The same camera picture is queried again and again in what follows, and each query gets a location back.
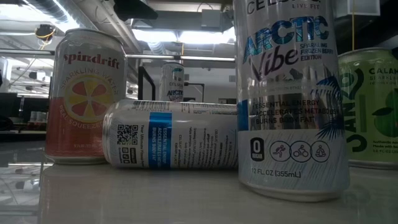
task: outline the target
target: cycling icon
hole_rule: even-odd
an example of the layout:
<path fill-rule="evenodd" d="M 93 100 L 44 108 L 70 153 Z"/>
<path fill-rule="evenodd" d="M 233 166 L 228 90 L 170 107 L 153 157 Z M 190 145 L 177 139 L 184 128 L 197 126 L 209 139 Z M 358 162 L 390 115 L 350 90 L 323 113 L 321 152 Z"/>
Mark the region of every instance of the cycling icon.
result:
<path fill-rule="evenodd" d="M 284 162 L 290 159 L 289 145 L 283 141 L 276 141 L 270 147 L 270 155 L 277 162 Z"/>
<path fill-rule="evenodd" d="M 297 162 L 307 162 L 311 159 L 311 146 L 304 141 L 297 141 L 292 144 L 292 158 Z"/>

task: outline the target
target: green can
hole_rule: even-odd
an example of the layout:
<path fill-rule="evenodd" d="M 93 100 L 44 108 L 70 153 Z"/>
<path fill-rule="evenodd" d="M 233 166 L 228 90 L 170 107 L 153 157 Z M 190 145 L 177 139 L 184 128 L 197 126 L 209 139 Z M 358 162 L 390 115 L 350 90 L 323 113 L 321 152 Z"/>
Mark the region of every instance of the green can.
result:
<path fill-rule="evenodd" d="M 398 168 L 398 61 L 388 49 L 339 56 L 350 165 Z"/>

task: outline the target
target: grapefruit slice graphic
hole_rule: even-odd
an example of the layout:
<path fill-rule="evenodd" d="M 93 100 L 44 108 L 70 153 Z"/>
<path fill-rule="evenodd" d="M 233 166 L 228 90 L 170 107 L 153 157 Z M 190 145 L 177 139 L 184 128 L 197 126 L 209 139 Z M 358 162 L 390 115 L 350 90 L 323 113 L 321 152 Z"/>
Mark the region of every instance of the grapefruit slice graphic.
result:
<path fill-rule="evenodd" d="M 94 123 L 102 120 L 112 103 L 111 87 L 100 77 L 79 77 L 65 91 L 68 114 L 81 122 Z"/>

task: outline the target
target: upright can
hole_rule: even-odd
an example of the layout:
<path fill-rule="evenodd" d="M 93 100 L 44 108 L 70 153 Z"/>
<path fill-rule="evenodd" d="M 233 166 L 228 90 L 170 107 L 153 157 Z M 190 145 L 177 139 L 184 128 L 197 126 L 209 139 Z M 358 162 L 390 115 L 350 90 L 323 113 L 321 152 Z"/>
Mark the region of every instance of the upright can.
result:
<path fill-rule="evenodd" d="M 67 31 L 55 51 L 47 157 L 63 164 L 104 161 L 103 119 L 126 95 L 126 62 L 117 38 L 89 29 Z"/>
<path fill-rule="evenodd" d="M 184 97 L 184 66 L 177 62 L 163 65 L 160 78 L 160 101 L 182 102 Z"/>
<path fill-rule="evenodd" d="M 350 164 L 398 168 L 398 61 L 387 49 L 339 57 Z"/>
<path fill-rule="evenodd" d="M 236 105 L 122 100 L 104 119 L 105 158 L 116 167 L 235 168 L 236 114 Z"/>
<path fill-rule="evenodd" d="M 331 1 L 234 0 L 239 179 L 286 200 L 349 186 Z"/>

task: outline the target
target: fitness icon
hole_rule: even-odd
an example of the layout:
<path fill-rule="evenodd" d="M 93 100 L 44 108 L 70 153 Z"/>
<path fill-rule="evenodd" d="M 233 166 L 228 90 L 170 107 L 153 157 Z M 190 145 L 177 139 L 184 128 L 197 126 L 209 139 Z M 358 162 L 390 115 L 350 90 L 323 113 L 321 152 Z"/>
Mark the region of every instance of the fitness icon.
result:
<path fill-rule="evenodd" d="M 270 148 L 271 157 L 278 162 L 284 162 L 290 159 L 290 146 L 283 141 L 272 143 Z"/>
<path fill-rule="evenodd" d="M 292 158 L 297 162 L 307 162 L 311 159 L 311 146 L 304 141 L 297 141 L 292 144 Z"/>
<path fill-rule="evenodd" d="M 323 141 L 314 142 L 311 146 L 312 158 L 317 162 L 326 162 L 330 156 L 328 144 Z"/>

